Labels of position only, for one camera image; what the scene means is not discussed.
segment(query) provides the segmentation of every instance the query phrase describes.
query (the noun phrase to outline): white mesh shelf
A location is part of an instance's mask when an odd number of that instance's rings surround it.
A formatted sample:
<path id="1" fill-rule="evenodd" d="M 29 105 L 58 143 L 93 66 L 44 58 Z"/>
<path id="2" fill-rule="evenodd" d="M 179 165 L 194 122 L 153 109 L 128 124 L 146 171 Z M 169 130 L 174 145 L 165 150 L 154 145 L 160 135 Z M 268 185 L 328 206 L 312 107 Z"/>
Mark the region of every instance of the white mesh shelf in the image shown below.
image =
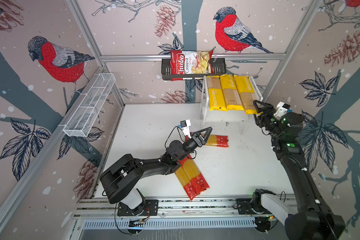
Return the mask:
<path id="1" fill-rule="evenodd" d="M 100 73 L 91 86 L 80 106 L 64 127 L 64 132 L 72 137 L 87 137 L 99 114 L 113 84 L 115 76 L 112 73 Z"/>

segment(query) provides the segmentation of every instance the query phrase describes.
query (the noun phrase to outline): yellow pasta package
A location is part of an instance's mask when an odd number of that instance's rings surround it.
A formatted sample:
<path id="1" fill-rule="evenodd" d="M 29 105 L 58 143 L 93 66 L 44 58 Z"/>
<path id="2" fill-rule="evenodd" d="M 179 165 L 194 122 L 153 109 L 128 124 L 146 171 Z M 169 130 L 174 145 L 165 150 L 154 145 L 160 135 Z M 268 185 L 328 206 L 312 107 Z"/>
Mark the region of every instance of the yellow pasta package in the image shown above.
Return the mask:
<path id="1" fill-rule="evenodd" d="M 230 74 L 220 76 L 221 89 L 225 99 L 227 110 L 240 110 L 243 111 L 239 92 L 237 91 L 235 80 Z"/>
<path id="2" fill-rule="evenodd" d="M 209 94 L 209 109 L 226 111 L 223 90 L 221 89 L 219 76 L 206 77 L 206 85 Z"/>
<path id="3" fill-rule="evenodd" d="M 250 82 L 249 76 L 234 76 L 237 90 L 243 104 L 245 114 L 257 114 L 253 105 L 253 101 L 256 100 L 253 86 Z"/>

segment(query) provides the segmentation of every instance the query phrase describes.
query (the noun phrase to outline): gray floor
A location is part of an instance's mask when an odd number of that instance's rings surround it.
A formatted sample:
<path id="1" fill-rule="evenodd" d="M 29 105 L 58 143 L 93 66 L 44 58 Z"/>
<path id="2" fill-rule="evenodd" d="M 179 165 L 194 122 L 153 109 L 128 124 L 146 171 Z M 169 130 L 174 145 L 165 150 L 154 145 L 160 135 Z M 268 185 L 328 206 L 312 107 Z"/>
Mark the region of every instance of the gray floor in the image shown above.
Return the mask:
<path id="1" fill-rule="evenodd" d="M 199 228 L 172 230 L 143 230 L 138 236 L 125 235 L 115 230 L 83 230 L 80 240 L 287 240 L 284 226 L 281 223 L 261 234 L 254 228 Z"/>

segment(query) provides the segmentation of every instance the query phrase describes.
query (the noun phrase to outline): black basket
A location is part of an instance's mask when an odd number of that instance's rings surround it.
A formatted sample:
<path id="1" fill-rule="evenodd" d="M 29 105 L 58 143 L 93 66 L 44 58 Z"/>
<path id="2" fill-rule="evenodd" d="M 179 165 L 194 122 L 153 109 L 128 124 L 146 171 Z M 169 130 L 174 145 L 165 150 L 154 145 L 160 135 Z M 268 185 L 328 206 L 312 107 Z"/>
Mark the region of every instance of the black basket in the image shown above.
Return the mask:
<path id="1" fill-rule="evenodd" d="M 210 59 L 210 64 L 213 70 L 213 73 L 202 73 L 202 74 L 171 74 L 171 60 L 169 58 L 164 58 L 161 60 L 161 74 L 163 76 L 163 80 L 170 81 L 172 78 L 192 78 L 195 80 L 196 78 L 202 78 L 204 76 L 214 76 L 214 75 L 223 75 L 226 74 L 227 69 L 225 65 L 225 58 L 214 58 Z"/>

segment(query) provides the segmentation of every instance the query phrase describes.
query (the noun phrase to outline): spaghetti package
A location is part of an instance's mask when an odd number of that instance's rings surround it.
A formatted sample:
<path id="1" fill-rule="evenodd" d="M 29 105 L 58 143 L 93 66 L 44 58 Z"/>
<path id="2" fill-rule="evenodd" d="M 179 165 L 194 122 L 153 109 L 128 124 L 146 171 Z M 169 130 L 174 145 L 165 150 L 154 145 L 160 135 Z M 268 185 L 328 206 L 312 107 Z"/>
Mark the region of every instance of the spaghetti package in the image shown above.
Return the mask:
<path id="1" fill-rule="evenodd" d="M 226 111 L 223 90 L 221 89 L 219 76 L 207 76 L 206 85 L 209 94 L 209 109 Z"/>
<path id="2" fill-rule="evenodd" d="M 189 199 L 190 200 L 194 199 L 197 196 L 197 193 L 196 193 L 196 190 L 193 188 L 193 186 L 190 182 L 190 179 L 188 179 L 188 176 L 185 173 L 183 166 L 179 167 L 176 170 L 175 175 L 177 176 L 177 179 L 183 186 L 183 189 L 187 193 Z"/>
<path id="3" fill-rule="evenodd" d="M 195 190 L 197 195 L 199 195 L 202 191 L 209 188 L 208 183 L 206 182 L 205 178 L 203 177 L 199 168 L 196 166 L 195 161 L 193 159 L 185 158 L 183 160 L 180 160 L 179 163 L 182 165 L 183 170 L 184 170 L 185 174 L 187 175 L 187 177 L 192 185 L 192 188 Z"/>
<path id="4" fill-rule="evenodd" d="M 223 89 L 223 95 L 227 110 L 240 110 L 243 111 L 243 105 L 241 104 L 239 92 L 237 91 L 235 80 L 230 74 L 224 74 L 220 76 L 221 88 Z"/>
<path id="5" fill-rule="evenodd" d="M 177 51 L 171 50 L 171 73 L 172 74 L 202 74 L 213 73 L 209 60 L 213 50 L 201 51 Z M 192 78 L 172 78 L 171 81 L 187 80 Z"/>
<path id="6" fill-rule="evenodd" d="M 206 146 L 228 147 L 228 136 L 210 135 Z"/>
<path id="7" fill-rule="evenodd" d="M 256 114 L 256 109 L 253 105 L 253 101 L 256 100 L 253 86 L 250 82 L 249 76 L 234 76 L 237 90 L 243 104 L 245 114 Z"/>

